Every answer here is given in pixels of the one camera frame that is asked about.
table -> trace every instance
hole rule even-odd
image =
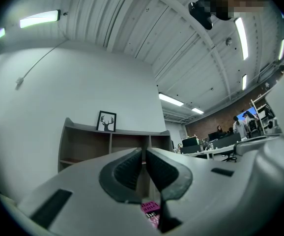
[[[212,159],[213,159],[215,154],[224,153],[224,152],[233,150],[234,146],[235,146],[235,144],[229,145],[227,147],[210,149],[210,150],[205,150],[205,151],[202,151],[202,152],[191,153],[191,154],[183,154],[183,155],[193,156],[193,157],[198,156],[198,155],[207,155],[207,159],[210,159],[210,154],[212,154]]]

white ceiling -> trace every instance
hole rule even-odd
[[[162,102],[165,119],[187,123],[199,116],[194,107],[209,113],[240,97],[244,74],[248,88],[254,86],[284,38],[271,3],[245,16],[249,57],[243,61],[234,22],[212,17],[213,29],[206,31],[189,14],[191,1],[197,0],[17,0],[2,20],[7,34],[0,44],[68,38],[134,56],[152,65],[158,91],[185,103]],[[58,22],[19,28],[21,18],[55,9],[61,10]]]

framed deer picture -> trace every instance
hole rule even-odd
[[[116,131],[117,114],[99,111],[96,130],[100,131]]]

book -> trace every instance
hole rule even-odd
[[[141,205],[141,210],[145,213],[152,226],[157,228],[160,221],[160,206],[156,202],[150,201],[143,203]]]

brown wall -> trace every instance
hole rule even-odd
[[[281,73],[278,70],[265,82],[273,85],[275,80],[278,80],[280,77]],[[216,132],[218,125],[222,127],[224,132],[228,131],[228,129],[233,126],[233,117],[251,108],[251,100],[255,100],[259,94],[264,94],[266,92],[264,86],[265,82],[230,106],[201,120],[186,125],[188,136],[196,134],[199,139],[206,138],[208,137],[208,134]],[[264,103],[264,99],[260,100],[257,102],[257,106],[262,106]]]

